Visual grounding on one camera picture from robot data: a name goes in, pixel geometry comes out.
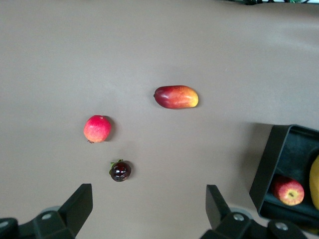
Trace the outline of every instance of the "red apple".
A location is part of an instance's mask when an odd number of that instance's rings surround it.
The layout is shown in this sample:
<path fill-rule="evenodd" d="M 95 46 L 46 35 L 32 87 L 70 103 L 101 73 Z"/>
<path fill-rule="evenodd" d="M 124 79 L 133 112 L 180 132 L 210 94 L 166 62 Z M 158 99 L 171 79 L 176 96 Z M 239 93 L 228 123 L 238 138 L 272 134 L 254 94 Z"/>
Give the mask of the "red apple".
<path fill-rule="evenodd" d="M 90 143 L 99 143 L 106 140 L 111 131 L 111 123 L 105 116 L 95 115 L 85 123 L 83 133 Z"/>
<path fill-rule="evenodd" d="M 305 196 L 304 188 L 297 180 L 283 175 L 274 176 L 271 189 L 276 198 L 289 206 L 301 203 Z"/>
<path fill-rule="evenodd" d="M 198 104 L 198 95 L 188 86 L 162 86 L 155 90 L 156 102 L 168 109 L 192 108 Z"/>

